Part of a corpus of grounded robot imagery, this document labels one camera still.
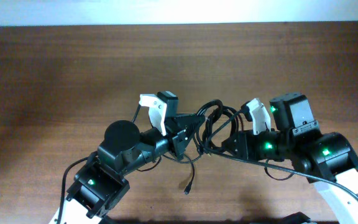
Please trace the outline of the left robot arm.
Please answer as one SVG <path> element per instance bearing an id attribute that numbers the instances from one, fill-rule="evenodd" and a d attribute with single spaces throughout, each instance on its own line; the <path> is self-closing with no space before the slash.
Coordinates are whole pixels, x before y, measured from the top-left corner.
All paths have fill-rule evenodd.
<path id="1" fill-rule="evenodd" d="M 192 164 L 186 147 L 204 121 L 203 115 L 176 115 L 166 120 L 165 134 L 156 127 L 140 132 L 127 120 L 113 122 L 97 151 L 83 159 L 73 184 L 62 188 L 60 206 L 50 223 L 113 223 L 107 214 L 130 188 L 125 176 L 162 156 Z"/>

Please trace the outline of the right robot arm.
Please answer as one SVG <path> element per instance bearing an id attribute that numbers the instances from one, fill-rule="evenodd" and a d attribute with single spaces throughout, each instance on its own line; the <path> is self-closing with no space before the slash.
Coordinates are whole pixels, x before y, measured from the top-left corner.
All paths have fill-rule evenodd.
<path id="1" fill-rule="evenodd" d="M 340 133 L 323 134 L 307 97 L 276 96 L 266 108 L 255 98 L 246 103 L 252 129 L 222 143 L 223 150 L 246 162 L 291 161 L 298 175 L 329 205 L 339 223 L 358 223 L 358 156 Z"/>

